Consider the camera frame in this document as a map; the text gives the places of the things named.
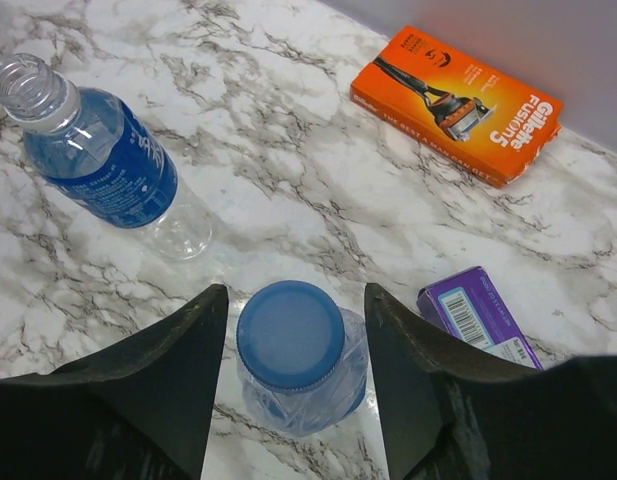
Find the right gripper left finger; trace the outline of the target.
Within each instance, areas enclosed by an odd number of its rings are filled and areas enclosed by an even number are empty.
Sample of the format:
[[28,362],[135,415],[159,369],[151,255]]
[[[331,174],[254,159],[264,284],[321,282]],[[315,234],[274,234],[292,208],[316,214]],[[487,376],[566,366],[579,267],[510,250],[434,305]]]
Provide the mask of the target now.
[[0,479],[197,479],[228,292],[48,374],[0,379]]

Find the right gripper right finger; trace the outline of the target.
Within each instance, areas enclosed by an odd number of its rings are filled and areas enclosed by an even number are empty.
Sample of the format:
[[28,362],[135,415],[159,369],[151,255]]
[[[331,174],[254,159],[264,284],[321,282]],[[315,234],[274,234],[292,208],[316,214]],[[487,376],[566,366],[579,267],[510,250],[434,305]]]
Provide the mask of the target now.
[[391,478],[617,479],[617,356],[521,366],[376,283],[364,312]]

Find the clear bottle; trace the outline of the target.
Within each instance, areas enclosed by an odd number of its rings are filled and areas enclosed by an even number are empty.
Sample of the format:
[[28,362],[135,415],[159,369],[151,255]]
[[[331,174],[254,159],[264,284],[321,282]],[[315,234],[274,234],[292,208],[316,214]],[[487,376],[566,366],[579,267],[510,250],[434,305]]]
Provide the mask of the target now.
[[249,413],[262,425],[294,437],[328,428],[354,412],[366,393],[369,349],[363,318],[342,308],[345,340],[334,372],[304,391],[269,390],[237,360],[237,375]]
[[207,209],[120,98],[78,87],[41,58],[18,53],[0,61],[0,104],[22,128],[33,169],[90,214],[169,261],[208,247]]

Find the blue bottle cap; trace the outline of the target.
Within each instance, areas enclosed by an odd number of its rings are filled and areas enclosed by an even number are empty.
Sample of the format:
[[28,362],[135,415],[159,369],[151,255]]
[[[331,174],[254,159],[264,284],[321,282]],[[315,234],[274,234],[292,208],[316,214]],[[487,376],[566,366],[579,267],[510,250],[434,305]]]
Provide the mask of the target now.
[[343,315],[317,286],[279,281],[247,302],[236,340],[242,363],[257,381],[275,391],[307,390],[325,381],[339,363]]

